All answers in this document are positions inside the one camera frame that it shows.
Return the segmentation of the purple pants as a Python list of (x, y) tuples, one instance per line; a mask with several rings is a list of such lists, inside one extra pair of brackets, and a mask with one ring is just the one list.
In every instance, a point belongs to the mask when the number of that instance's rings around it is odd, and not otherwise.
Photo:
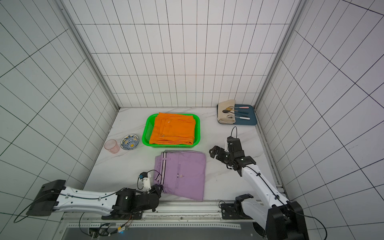
[(206, 155), (201, 152), (162, 152), (155, 158), (154, 183), (162, 185), (166, 194), (202, 201), (206, 163)]

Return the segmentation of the orange pants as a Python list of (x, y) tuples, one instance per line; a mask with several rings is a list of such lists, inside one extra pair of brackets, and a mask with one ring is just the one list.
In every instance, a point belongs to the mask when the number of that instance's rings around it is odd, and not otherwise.
[(192, 145), (196, 121), (193, 116), (159, 113), (149, 140), (155, 145)]

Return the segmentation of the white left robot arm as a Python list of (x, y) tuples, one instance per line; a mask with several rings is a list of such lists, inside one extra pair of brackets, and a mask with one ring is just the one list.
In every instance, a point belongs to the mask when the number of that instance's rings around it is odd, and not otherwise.
[(42, 185), (26, 215), (47, 217), (56, 212), (95, 213), (104, 220), (122, 220), (142, 211), (155, 211), (160, 203), (162, 185), (147, 191), (122, 188), (116, 192), (90, 192), (66, 186), (65, 180)]

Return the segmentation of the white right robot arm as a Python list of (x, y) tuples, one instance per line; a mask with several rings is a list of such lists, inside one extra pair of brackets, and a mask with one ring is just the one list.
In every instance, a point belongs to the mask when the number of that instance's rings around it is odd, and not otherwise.
[(303, 209), (297, 202), (291, 202), (281, 195), (262, 174), (256, 162), (238, 147), (228, 150), (214, 146), (209, 151), (217, 159), (239, 173), (253, 187), (262, 201), (259, 203), (250, 194), (236, 197), (235, 212), (239, 217), (254, 220), (254, 229), (268, 240), (308, 240), (308, 230)]

